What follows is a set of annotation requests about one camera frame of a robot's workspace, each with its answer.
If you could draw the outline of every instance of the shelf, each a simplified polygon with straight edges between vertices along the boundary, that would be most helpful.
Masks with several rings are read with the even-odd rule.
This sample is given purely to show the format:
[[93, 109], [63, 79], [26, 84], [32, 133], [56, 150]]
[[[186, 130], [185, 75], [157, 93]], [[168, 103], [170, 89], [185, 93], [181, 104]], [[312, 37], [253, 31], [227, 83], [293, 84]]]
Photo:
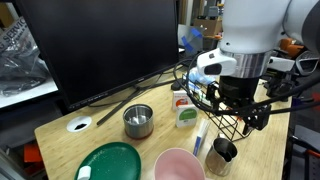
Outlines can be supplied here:
[[20, 94], [12, 95], [9, 97], [1, 96], [0, 95], [0, 108], [4, 108], [16, 103], [20, 103], [23, 101], [27, 101], [29, 99], [33, 99], [51, 92], [57, 91], [58, 88], [56, 84], [54, 83], [52, 78], [47, 79], [46, 82], [43, 84], [32, 88], [27, 91], [23, 91]]

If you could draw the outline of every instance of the computer monitor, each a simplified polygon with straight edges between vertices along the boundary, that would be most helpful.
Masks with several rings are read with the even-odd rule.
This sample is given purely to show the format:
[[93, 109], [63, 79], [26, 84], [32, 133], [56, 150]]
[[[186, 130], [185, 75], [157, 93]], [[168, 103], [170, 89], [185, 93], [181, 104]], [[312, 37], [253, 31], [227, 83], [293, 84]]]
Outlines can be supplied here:
[[69, 109], [178, 62], [174, 0], [17, 0]]

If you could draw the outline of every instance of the green plastic plate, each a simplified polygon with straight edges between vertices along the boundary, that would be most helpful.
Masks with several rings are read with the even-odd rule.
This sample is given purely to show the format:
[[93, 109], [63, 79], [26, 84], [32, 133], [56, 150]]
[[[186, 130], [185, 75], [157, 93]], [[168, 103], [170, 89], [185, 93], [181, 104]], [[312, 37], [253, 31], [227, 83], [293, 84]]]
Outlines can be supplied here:
[[141, 159], [134, 147], [123, 142], [112, 142], [92, 151], [81, 163], [90, 166], [90, 180], [117, 179], [138, 180], [141, 174]]

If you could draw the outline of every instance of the plastic bag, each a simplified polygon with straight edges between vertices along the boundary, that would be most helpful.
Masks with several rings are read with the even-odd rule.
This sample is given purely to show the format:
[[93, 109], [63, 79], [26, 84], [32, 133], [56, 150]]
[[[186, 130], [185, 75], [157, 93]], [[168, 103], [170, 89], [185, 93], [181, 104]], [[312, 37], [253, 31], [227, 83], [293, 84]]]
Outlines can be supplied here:
[[0, 35], [0, 94], [10, 96], [34, 88], [49, 71], [23, 17]]

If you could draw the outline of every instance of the small metal pot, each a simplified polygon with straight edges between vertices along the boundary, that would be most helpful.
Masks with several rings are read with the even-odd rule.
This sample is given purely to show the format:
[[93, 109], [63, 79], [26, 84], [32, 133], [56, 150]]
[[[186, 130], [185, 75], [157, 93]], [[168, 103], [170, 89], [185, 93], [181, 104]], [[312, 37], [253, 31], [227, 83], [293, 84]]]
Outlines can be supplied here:
[[153, 131], [153, 111], [145, 104], [135, 104], [123, 113], [126, 134], [134, 139], [142, 139]]

